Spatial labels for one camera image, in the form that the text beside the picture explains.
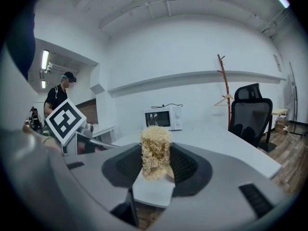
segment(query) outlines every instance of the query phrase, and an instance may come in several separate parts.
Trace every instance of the microwave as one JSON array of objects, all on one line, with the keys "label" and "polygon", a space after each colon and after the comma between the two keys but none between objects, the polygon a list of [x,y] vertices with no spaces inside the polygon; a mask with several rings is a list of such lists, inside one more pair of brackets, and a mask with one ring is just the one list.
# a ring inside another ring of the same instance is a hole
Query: microwave
[{"label": "microwave", "polygon": [[143,128],[160,126],[166,129],[182,130],[182,107],[171,106],[146,110],[143,112]]}]

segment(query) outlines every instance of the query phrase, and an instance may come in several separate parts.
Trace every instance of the black mesh chair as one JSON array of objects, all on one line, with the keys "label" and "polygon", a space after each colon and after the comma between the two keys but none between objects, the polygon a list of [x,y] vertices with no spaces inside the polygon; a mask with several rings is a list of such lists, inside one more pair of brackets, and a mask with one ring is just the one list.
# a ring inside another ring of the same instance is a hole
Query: black mesh chair
[{"label": "black mesh chair", "polygon": [[229,132],[258,147],[272,110],[273,103],[262,98],[259,84],[239,88],[231,105]]},{"label": "black mesh chair", "polygon": [[259,83],[240,87],[236,90],[234,98],[235,100],[262,98]]}]

